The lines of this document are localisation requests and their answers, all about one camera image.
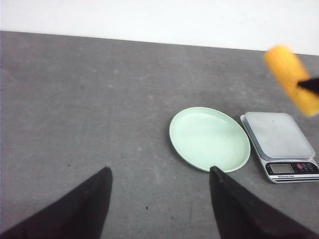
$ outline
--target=scale base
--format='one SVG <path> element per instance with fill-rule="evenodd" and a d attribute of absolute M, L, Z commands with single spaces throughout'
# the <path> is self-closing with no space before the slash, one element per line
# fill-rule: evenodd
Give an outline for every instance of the scale base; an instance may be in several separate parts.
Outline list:
<path fill-rule="evenodd" d="M 304 159 L 278 159 L 267 161 L 261 157 L 258 152 L 258 148 L 255 145 L 254 139 L 249 133 L 245 125 L 245 116 L 241 116 L 240 120 L 244 126 L 244 129 L 255 148 L 259 161 L 264 169 L 267 178 L 273 183 L 300 183 L 300 182 L 314 182 L 319 181 L 319 166 L 313 158 L 307 160 Z M 290 165 L 294 170 L 294 173 L 275 173 L 271 166 L 274 165 Z M 298 168 L 298 166 L 305 165 L 305 168 Z"/>

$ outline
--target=yellow corn cob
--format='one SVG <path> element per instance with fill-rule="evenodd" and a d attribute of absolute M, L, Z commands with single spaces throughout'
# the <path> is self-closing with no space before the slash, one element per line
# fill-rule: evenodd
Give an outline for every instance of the yellow corn cob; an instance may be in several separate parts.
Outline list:
<path fill-rule="evenodd" d="M 278 45 L 264 55 L 266 64 L 290 99 L 306 116 L 319 112 L 319 96 L 298 86 L 298 81 L 310 78 L 299 58 L 284 45 Z"/>

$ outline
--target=white background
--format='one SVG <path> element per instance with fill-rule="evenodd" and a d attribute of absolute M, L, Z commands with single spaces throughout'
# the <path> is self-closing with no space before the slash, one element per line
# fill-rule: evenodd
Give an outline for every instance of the white background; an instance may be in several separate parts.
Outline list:
<path fill-rule="evenodd" d="M 1 29 L 319 55 L 319 0 L 2 0 Z"/>

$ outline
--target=digital scale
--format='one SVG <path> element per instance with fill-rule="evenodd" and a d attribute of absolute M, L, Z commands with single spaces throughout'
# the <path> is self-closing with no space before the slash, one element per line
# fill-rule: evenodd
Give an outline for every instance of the digital scale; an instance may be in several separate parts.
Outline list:
<path fill-rule="evenodd" d="M 290 115 L 247 112 L 240 119 L 270 181 L 319 180 L 315 151 Z"/>

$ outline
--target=scale platform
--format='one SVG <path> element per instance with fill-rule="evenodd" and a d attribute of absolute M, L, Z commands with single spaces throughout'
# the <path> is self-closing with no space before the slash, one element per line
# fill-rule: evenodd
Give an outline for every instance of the scale platform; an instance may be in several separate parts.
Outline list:
<path fill-rule="evenodd" d="M 319 180 L 315 151 L 290 115 L 247 112 L 240 119 L 271 182 Z"/>

